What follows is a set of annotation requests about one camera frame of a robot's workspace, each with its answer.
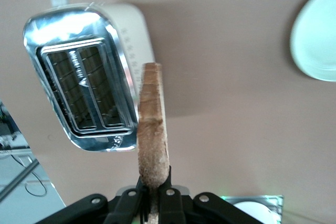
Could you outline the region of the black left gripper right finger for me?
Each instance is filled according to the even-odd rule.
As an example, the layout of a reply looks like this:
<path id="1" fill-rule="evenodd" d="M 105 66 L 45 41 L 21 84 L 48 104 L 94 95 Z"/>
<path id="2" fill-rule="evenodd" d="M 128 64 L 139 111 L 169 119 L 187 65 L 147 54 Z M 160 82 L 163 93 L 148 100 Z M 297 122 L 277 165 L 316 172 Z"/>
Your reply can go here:
<path id="1" fill-rule="evenodd" d="M 192 198 L 172 187 L 171 173 L 159 187 L 159 223 L 260 223 L 214 193 Z"/>

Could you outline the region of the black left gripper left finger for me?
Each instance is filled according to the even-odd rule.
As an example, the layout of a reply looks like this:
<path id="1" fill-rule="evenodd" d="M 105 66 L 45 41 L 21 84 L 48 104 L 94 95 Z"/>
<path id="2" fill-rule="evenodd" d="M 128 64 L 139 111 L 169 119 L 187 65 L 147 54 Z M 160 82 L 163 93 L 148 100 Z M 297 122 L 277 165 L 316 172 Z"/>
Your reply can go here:
<path id="1" fill-rule="evenodd" d="M 111 201 L 102 194 L 91 194 L 38 223 L 132 223 L 139 212 L 143 184 L 125 189 Z"/>

